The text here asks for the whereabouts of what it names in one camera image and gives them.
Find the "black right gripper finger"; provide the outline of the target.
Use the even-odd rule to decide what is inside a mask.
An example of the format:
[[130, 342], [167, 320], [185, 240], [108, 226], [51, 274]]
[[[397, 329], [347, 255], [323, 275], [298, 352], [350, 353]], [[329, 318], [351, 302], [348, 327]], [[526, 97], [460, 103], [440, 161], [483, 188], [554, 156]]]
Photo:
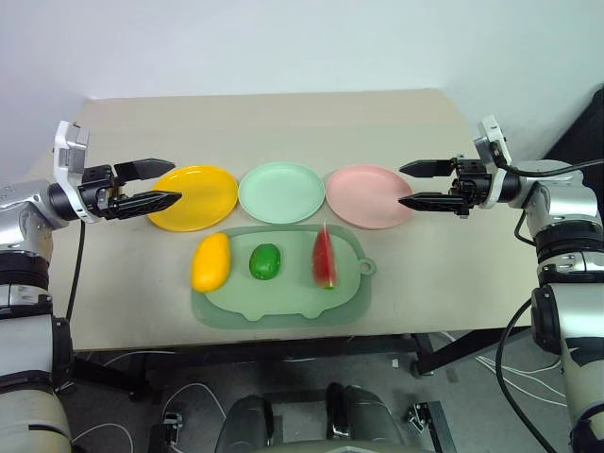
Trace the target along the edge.
[[417, 178], [450, 176], [456, 167], [454, 159], [420, 159], [407, 163], [399, 172]]
[[452, 212], [456, 215], [467, 214], [467, 202], [458, 194], [413, 193], [400, 197], [398, 203], [416, 211]]

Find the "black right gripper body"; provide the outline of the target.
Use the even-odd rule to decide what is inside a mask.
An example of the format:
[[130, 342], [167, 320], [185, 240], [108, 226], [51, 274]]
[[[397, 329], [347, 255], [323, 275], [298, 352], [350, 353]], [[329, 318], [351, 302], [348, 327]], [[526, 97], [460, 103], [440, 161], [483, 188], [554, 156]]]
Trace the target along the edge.
[[457, 198], [454, 213], [467, 216], [470, 210], [483, 203], [489, 194], [492, 176], [479, 159], [453, 159], [454, 178], [449, 195]]

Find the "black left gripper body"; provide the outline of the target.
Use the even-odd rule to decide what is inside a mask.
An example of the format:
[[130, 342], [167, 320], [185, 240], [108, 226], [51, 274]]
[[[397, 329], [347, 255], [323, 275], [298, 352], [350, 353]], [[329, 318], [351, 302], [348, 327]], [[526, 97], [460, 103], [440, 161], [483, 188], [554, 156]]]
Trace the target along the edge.
[[122, 194], [125, 185], [113, 168], [105, 164], [85, 168], [78, 190], [87, 211], [95, 217], [125, 219], [119, 208], [119, 202], [125, 197]]

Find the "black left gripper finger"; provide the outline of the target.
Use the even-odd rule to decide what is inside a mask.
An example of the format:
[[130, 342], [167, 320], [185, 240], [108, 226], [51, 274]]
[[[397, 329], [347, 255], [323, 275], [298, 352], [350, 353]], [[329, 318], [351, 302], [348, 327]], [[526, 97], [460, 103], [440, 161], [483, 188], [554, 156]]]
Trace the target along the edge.
[[166, 210], [181, 197], [181, 193], [166, 191], [150, 191], [131, 196], [121, 194], [109, 202], [109, 219], [125, 220]]
[[139, 159], [114, 165], [116, 176], [121, 183], [157, 178], [175, 168], [173, 162], [163, 159]]

